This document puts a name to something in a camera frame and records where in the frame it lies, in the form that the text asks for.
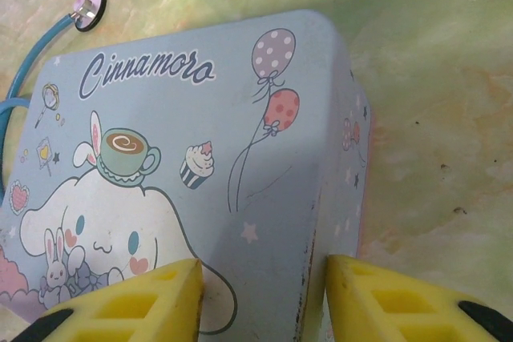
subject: pink heart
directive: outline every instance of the pink heart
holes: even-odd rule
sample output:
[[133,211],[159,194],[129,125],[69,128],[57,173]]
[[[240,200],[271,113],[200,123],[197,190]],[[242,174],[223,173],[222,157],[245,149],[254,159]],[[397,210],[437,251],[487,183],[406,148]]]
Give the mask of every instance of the pink heart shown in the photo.
[[66,238],[66,244],[68,247],[73,247],[77,243],[76,235],[73,235],[69,228],[64,232],[64,238]]
[[26,186],[20,187],[15,185],[11,194],[11,202],[15,211],[21,211],[26,206],[26,201],[29,198],[29,190]]
[[134,274],[143,274],[146,272],[148,266],[148,261],[146,258],[142,258],[137,260],[133,256],[130,258],[130,269]]

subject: bunny ears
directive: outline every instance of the bunny ears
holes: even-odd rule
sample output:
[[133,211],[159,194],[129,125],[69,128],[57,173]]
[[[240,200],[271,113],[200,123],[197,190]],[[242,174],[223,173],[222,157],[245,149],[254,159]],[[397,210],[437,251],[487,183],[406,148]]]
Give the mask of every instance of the bunny ears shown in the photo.
[[91,143],[82,142],[75,149],[73,154],[73,165],[82,166],[88,161],[96,166],[96,159],[99,156],[100,144],[102,142],[102,127],[99,124],[99,117],[96,111],[91,112]]
[[57,229],[57,243],[55,242],[54,234],[51,232],[51,230],[49,228],[45,230],[45,252],[48,266],[54,262],[54,246],[57,247],[57,261],[62,262],[64,251],[64,235],[61,228]]

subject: saucer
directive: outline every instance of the saucer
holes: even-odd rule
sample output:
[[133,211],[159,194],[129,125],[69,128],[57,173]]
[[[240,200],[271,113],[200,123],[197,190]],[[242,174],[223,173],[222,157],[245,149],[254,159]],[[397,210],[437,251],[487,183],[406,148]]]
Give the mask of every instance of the saucer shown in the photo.
[[109,182],[116,184],[121,187],[135,187],[139,186],[143,180],[144,176],[140,172],[136,172],[135,174],[129,175],[129,176],[121,176],[116,175],[112,171],[109,171],[107,166],[102,161],[101,156],[97,158],[98,163],[98,172],[101,174],[102,177],[104,177]]

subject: small bunny character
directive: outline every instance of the small bunny character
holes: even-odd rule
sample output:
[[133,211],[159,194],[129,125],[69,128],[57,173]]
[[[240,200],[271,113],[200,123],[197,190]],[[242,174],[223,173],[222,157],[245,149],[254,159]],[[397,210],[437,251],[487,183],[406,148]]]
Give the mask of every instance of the small bunny character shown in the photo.
[[[69,300],[70,291],[64,285],[67,279],[67,270],[63,263],[64,235],[63,230],[57,230],[57,242],[49,228],[45,230],[45,252],[48,263],[48,272],[46,273],[47,290],[39,293],[39,302],[45,305],[45,308],[53,308],[56,304]],[[57,259],[54,260],[54,249],[57,249]]]

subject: heart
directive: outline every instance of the heart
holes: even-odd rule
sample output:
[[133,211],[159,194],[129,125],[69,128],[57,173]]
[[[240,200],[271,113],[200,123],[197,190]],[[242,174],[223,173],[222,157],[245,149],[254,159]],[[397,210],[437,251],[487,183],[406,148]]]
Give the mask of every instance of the heart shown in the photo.
[[48,146],[46,145],[41,149],[39,152],[39,156],[41,156],[41,159],[48,159]]
[[130,258],[130,269],[135,275],[143,274],[146,272],[148,261],[146,258],[137,260],[133,256]]
[[10,204],[14,212],[19,213],[23,208],[25,208],[26,203],[29,200],[29,189],[27,186],[21,186],[19,183],[16,183],[10,194]]
[[77,243],[77,236],[71,234],[71,230],[69,228],[64,232],[64,238],[66,239],[68,247],[73,247]]

